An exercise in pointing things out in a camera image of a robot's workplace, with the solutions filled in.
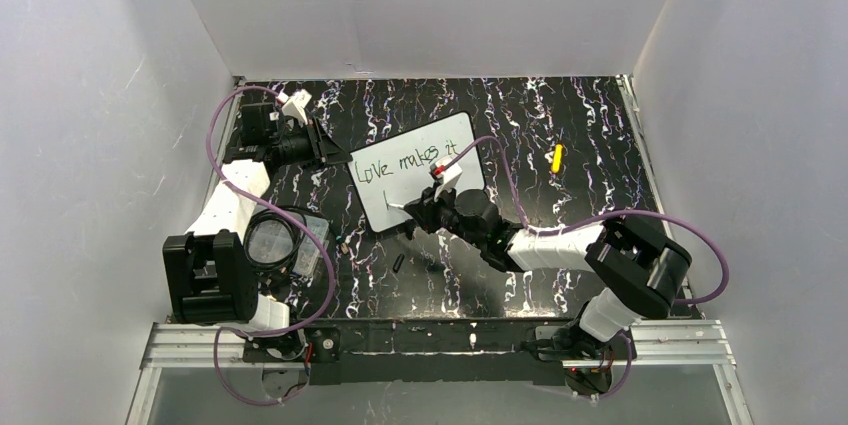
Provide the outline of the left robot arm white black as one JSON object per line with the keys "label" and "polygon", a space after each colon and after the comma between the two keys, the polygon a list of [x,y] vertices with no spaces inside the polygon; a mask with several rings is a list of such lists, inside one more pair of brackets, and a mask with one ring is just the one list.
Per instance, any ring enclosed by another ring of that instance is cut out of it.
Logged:
{"label": "left robot arm white black", "polygon": [[167,237],[162,248],[176,322],[257,336],[295,330],[288,306],[261,293],[262,273],[248,256],[247,242],[260,207],[269,218],[292,226],[297,244],[311,243],[325,263],[331,261],[324,238],[309,229],[306,218],[262,197],[282,167],[321,169],[351,159],[306,112],[309,100],[300,90],[243,106],[240,134],[224,160],[207,152],[219,182],[198,218],[185,232]]}

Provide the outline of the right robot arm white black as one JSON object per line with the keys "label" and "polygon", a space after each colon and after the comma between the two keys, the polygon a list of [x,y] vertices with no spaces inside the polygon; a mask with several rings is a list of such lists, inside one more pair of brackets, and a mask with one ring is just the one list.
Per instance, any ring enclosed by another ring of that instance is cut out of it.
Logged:
{"label": "right robot arm white black", "polygon": [[402,207],[427,233],[446,230],[476,248],[500,272],[542,269],[591,271],[602,291],[576,318],[548,336],[522,343],[538,359],[594,359],[642,319],[669,316],[692,264],[691,254],[664,232],[625,210],[597,227],[574,231],[527,226],[504,218],[481,190],[426,189]]}

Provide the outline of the small whiteboard black frame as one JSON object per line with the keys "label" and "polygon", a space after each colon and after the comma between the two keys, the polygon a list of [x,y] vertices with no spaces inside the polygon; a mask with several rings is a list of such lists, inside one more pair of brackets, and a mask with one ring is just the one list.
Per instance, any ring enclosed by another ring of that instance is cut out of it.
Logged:
{"label": "small whiteboard black frame", "polygon": [[370,230],[384,232],[409,220],[386,202],[418,199],[434,183],[430,167],[474,140],[471,115],[458,112],[352,152],[347,168]]}

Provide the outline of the black marker cap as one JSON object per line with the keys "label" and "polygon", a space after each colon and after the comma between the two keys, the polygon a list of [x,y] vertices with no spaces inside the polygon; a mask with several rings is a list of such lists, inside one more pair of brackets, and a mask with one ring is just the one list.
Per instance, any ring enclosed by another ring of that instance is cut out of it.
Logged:
{"label": "black marker cap", "polygon": [[393,265],[392,265],[392,271],[393,271],[394,273],[398,273],[398,272],[400,271],[400,269],[401,269],[401,267],[402,267],[402,265],[403,265],[404,261],[405,261],[405,255],[404,255],[404,254],[399,254],[399,255],[396,257],[395,261],[393,262]]}

